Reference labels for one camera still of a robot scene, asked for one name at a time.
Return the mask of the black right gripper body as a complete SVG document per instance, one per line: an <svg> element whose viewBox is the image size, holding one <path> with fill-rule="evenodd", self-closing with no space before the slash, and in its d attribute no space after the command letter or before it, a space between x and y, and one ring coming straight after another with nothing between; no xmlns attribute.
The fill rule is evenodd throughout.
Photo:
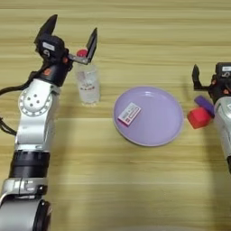
<svg viewBox="0 0 231 231"><path fill-rule="evenodd" d="M193 87L196 91L208 92L214 103L221 97L231 97L231 79L229 78L214 78L209 86L203 86L197 79L193 80Z"/></svg>

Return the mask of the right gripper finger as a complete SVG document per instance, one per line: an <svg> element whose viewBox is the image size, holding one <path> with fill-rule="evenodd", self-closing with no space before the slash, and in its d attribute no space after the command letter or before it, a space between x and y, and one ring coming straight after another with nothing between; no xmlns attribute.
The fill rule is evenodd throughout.
<svg viewBox="0 0 231 231"><path fill-rule="evenodd" d="M194 65L194 67L193 67L192 81L193 81L194 89L200 90L201 89L201 83L199 81L199 67L197 65Z"/></svg>

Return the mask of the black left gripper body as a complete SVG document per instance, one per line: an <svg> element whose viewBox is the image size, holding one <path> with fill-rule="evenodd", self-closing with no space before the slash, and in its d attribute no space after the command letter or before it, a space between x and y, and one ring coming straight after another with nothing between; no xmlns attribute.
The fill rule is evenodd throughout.
<svg viewBox="0 0 231 231"><path fill-rule="evenodd" d="M60 62L54 64L43 63L42 70L36 75L36 78L60 88L74 62L88 65L91 62L91 54L86 50L80 50L76 55L65 54Z"/></svg>

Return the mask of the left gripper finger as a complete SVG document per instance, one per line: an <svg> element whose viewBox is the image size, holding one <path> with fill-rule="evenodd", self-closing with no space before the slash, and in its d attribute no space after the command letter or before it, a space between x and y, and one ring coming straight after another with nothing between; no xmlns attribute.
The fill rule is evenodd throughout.
<svg viewBox="0 0 231 231"><path fill-rule="evenodd" d="M37 44L39 38L43 35L43 34L52 34L57 22L57 18L58 16L56 14L52 15L45 23L44 25L40 28L34 43Z"/></svg>
<svg viewBox="0 0 231 231"><path fill-rule="evenodd" d="M93 30L93 32L91 33L88 39L87 49L88 49L87 59L88 59L88 63L90 63L97 49L97 28Z"/></svg>

